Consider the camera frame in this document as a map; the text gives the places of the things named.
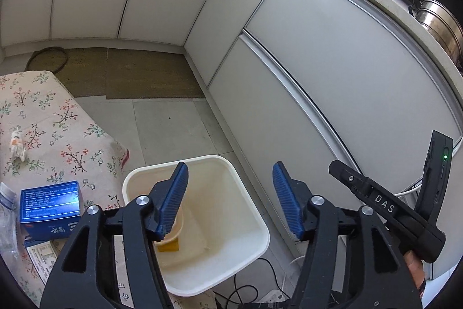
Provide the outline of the person's right hand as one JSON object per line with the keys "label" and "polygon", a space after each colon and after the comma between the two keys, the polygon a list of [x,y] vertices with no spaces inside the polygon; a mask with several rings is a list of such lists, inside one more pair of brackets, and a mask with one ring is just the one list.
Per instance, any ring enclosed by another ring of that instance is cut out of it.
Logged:
{"label": "person's right hand", "polygon": [[411,250],[406,252],[403,257],[409,272],[411,273],[412,279],[418,289],[418,293],[420,297],[422,297],[426,284],[423,263],[421,259],[419,259]]}

